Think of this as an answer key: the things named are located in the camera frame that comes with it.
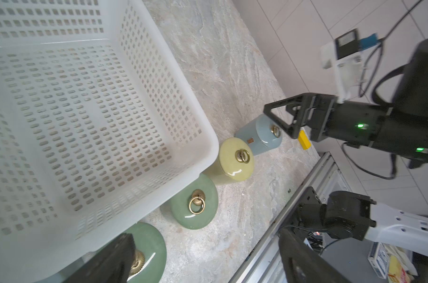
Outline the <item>white plastic basket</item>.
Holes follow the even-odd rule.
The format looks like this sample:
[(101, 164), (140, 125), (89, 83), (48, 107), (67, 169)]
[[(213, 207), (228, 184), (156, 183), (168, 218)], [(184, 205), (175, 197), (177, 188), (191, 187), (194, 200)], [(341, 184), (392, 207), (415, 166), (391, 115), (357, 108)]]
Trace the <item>white plastic basket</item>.
[(98, 250), (218, 152), (142, 1), (0, 1), (0, 283)]

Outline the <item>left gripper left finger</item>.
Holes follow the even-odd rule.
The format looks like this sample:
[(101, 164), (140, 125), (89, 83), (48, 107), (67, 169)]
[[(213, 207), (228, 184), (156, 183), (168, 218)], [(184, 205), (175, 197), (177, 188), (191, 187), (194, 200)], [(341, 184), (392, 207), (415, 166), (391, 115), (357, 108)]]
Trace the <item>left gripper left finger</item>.
[(122, 233), (73, 273), (67, 283), (125, 283), (135, 258), (132, 234)]

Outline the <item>yellow tea canister front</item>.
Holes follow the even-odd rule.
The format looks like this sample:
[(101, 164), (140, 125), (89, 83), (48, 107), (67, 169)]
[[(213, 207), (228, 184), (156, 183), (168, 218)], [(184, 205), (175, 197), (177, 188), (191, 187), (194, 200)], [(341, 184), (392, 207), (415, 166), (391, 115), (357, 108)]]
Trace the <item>yellow tea canister front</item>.
[(241, 139), (231, 137), (219, 147), (215, 162), (203, 174), (216, 186), (247, 180), (254, 173), (255, 159), (251, 148)]

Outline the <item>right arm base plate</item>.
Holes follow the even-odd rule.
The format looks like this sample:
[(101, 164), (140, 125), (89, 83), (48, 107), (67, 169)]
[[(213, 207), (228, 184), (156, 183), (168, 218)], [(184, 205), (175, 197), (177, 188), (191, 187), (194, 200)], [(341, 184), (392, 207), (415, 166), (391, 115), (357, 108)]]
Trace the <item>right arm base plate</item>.
[(323, 206), (324, 204), (321, 203), (314, 188), (312, 186), (306, 187), (284, 223), (319, 231), (323, 229)]

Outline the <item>blue tea canister back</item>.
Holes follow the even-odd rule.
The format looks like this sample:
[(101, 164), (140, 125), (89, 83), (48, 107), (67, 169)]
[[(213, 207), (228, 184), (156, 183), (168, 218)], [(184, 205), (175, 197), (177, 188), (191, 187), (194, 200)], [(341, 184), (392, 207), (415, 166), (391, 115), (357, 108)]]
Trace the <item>blue tea canister back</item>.
[(241, 127), (234, 136), (243, 140), (254, 156), (276, 149), (282, 143), (282, 130), (265, 114)]

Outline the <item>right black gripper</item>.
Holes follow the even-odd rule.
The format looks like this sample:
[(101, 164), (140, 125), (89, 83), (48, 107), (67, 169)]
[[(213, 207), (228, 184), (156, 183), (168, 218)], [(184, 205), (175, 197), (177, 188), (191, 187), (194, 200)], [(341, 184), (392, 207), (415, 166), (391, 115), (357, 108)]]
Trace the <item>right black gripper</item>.
[(264, 114), (292, 139), (308, 127), (314, 142), (330, 137), (428, 163), (428, 114), (419, 109), (304, 93), (266, 104)]

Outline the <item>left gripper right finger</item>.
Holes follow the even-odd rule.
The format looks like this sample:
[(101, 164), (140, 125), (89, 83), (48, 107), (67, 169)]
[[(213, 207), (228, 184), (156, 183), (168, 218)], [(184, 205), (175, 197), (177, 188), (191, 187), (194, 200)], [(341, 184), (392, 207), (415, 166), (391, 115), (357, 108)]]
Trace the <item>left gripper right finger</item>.
[(348, 283), (349, 280), (311, 250), (295, 233), (282, 229), (278, 246), (287, 282)]

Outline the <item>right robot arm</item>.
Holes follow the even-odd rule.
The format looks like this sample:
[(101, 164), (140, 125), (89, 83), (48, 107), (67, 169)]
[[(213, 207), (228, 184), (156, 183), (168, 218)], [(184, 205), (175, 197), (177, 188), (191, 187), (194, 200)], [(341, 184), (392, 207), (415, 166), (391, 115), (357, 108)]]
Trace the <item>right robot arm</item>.
[[(389, 153), (393, 162), (406, 158), (416, 169), (428, 163), (428, 39), (418, 44), (407, 64), (386, 78), (397, 76), (399, 85), (389, 102), (376, 91), (370, 104), (304, 93), (266, 104), (264, 114), (293, 139), (307, 126), (314, 142), (331, 137), (346, 146), (366, 146)], [(428, 257), (428, 218), (378, 204), (368, 196), (333, 192), (314, 220), (334, 239), (367, 239)]]

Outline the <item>green tea canister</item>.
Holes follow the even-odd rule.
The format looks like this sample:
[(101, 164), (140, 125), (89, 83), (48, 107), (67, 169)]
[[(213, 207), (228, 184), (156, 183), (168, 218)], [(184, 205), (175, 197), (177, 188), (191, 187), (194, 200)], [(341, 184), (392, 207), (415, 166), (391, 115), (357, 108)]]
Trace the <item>green tea canister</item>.
[(182, 189), (169, 201), (175, 220), (186, 229), (197, 230), (209, 225), (219, 205), (218, 190), (205, 174)]
[(136, 258), (128, 283), (158, 283), (164, 273), (167, 249), (162, 234), (152, 225), (138, 222), (125, 231), (132, 234)]

